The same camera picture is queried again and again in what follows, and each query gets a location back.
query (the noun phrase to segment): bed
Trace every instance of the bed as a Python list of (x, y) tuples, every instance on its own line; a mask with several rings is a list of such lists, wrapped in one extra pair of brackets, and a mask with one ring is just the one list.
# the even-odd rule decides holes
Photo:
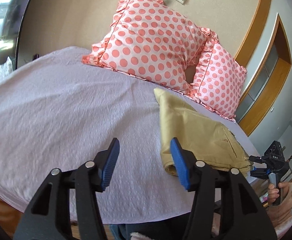
[[(23, 212), (51, 169), (76, 169), (117, 137), (121, 150), (113, 178), (97, 193), (103, 223), (158, 221), (190, 212), (194, 194), (164, 171), (159, 155), (153, 89), (160, 86), (84, 65), (81, 57), (89, 52), (79, 47), (52, 52), (0, 83), (0, 198)], [(258, 155), (236, 123), (161, 88), (225, 124), (247, 154)], [(74, 198), (72, 190), (71, 220), (76, 220)]]

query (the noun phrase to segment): blue gripper pad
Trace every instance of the blue gripper pad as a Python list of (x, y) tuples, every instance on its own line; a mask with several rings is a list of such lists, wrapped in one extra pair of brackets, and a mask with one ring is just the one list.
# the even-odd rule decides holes
[(170, 152), (172, 154), (179, 181), (186, 190), (190, 189), (190, 167), (187, 166), (183, 156), (183, 149), (177, 138), (170, 141)]
[(103, 190), (105, 190), (106, 187), (108, 187), (110, 184), (111, 177), (113, 176), (113, 170), (115, 169), (115, 165), (118, 159), (119, 150), (119, 140), (114, 138), (107, 150), (109, 153), (108, 158), (101, 172), (102, 181), (100, 186)]

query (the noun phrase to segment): silver screw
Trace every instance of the silver screw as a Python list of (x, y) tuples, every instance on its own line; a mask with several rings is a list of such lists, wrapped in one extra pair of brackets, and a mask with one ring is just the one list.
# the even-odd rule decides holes
[(50, 173), (51, 173), (52, 175), (57, 175), (59, 172), (60, 172), (60, 169), (58, 169), (58, 168), (54, 168), (54, 169), (51, 170)]
[(231, 172), (232, 174), (234, 174), (234, 175), (238, 175), (238, 174), (239, 174), (239, 170), (236, 169), (236, 168), (232, 168), (232, 169), (230, 170), (230, 172)]
[(95, 163), (93, 161), (87, 161), (85, 163), (86, 168), (92, 168), (93, 166), (95, 166)]
[(203, 161), (196, 161), (196, 166), (202, 168), (205, 166), (205, 163)]

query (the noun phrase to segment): pink polka dot pillow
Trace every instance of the pink polka dot pillow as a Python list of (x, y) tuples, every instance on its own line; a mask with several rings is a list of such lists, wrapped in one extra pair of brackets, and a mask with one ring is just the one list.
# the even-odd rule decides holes
[(86, 64), (110, 68), (189, 94), (184, 69), (194, 64), (206, 35), (162, 0), (120, 0), (111, 31)]
[(191, 84), (192, 98), (199, 99), (210, 111), (234, 121), (246, 74), (247, 70), (238, 65), (211, 32)]

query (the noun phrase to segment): window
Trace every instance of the window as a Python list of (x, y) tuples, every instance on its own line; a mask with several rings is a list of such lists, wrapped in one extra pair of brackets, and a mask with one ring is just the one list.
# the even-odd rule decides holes
[(244, 96), (243, 100), (239, 104), (235, 112), (235, 120), (240, 122), (245, 114), (249, 111), (251, 106), (256, 102), (258, 96), (264, 89), (266, 83), (268, 82), (271, 73), (273, 72), (275, 65), (278, 60), (278, 53), (276, 46), (273, 46), (270, 49), (270, 53), (266, 59), (265, 65), (261, 68), (261, 71), (254, 82), (254, 84), (249, 89), (249, 92)]
[(279, 95), (292, 60), (289, 44), (279, 15), (277, 15), (270, 45), (235, 112), (236, 121), (249, 136), (259, 125)]

